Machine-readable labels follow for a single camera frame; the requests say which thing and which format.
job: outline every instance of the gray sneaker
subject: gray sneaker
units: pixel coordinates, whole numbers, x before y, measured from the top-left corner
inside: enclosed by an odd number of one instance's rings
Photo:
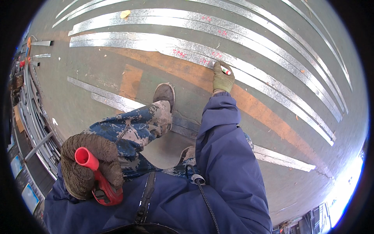
[[[153,102],[165,100],[170,103],[170,113],[173,110],[175,93],[174,88],[170,83],[161,83],[157,86],[153,95]]]

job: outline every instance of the work glove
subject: work glove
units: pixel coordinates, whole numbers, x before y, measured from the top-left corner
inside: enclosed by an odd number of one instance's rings
[[[79,147],[87,148],[99,160],[99,170],[108,182],[119,189],[123,184],[121,166],[116,145],[102,136],[77,134],[69,137],[61,148],[61,171],[67,191],[75,198],[93,197],[94,172],[76,163],[74,154]]]
[[[229,70],[231,74],[227,75],[223,73],[221,66]],[[220,90],[230,92],[234,85],[235,76],[228,64],[222,61],[217,61],[214,63],[213,71],[213,93]]]

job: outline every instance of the jacket sleeve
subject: jacket sleeve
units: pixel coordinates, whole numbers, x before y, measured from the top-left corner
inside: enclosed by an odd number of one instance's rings
[[[58,164],[58,178],[44,201],[43,219],[49,233],[96,233],[101,230],[111,212],[103,212],[102,205],[96,201],[82,201],[71,196],[61,175],[61,164]]]
[[[243,224],[254,233],[270,233],[272,222],[260,167],[237,124],[240,112],[227,92],[211,97],[203,110],[196,140],[196,164]]]

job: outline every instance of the shoe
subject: shoe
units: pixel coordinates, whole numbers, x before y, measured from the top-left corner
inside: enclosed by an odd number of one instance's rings
[[[170,113],[173,110],[175,100],[174,88],[170,83],[161,83],[157,86],[153,95],[153,102],[168,101],[170,103]]]
[[[182,150],[181,159],[179,160],[178,165],[181,164],[184,160],[187,160],[189,158],[194,158],[195,150],[196,150],[195,145],[191,145],[189,147],[186,147],[184,150]]]

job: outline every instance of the leg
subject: leg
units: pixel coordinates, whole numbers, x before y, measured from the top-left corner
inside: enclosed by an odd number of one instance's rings
[[[123,176],[127,179],[141,176],[150,171],[162,171],[140,153],[156,138],[171,129],[171,104],[174,90],[170,84],[160,84],[153,97],[154,103],[128,113],[113,115],[98,121],[83,131],[97,134],[117,142],[119,161]]]
[[[244,133],[244,137],[248,141],[248,144],[251,146],[251,149],[253,151],[254,146],[253,146],[253,143],[252,143],[250,137],[246,133]],[[173,175],[173,176],[179,176],[179,177],[184,177],[184,178],[187,178],[187,176],[188,176],[188,179],[190,180],[190,182],[192,182],[192,180],[191,180],[191,176],[193,174],[192,169],[189,168],[188,171],[187,171],[188,175],[186,175],[186,165],[188,165],[188,164],[192,165],[195,169],[195,172],[198,173],[199,170],[196,167],[195,146],[189,146],[189,147],[185,148],[182,151],[181,159],[180,159],[178,165],[176,165],[175,167],[172,167],[172,168],[164,169],[164,170],[162,170],[162,172],[166,173],[166,174]]]

